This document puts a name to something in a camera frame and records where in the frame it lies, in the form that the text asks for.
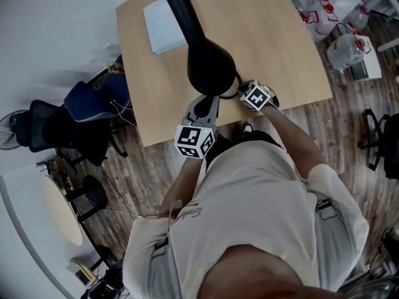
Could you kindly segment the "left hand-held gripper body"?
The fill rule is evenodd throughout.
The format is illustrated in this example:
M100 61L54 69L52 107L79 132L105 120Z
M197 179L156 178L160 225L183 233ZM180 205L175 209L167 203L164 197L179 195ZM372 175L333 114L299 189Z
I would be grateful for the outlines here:
M219 96L200 95L187 108L176 128L174 147L188 158L203 159L215 143Z

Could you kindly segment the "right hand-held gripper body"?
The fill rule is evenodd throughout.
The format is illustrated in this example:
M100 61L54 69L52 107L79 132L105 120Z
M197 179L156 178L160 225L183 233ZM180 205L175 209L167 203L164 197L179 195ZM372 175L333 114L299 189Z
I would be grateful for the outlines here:
M258 80L250 80L238 87L240 101L254 112L261 111L265 106L279 108L280 103L275 91Z

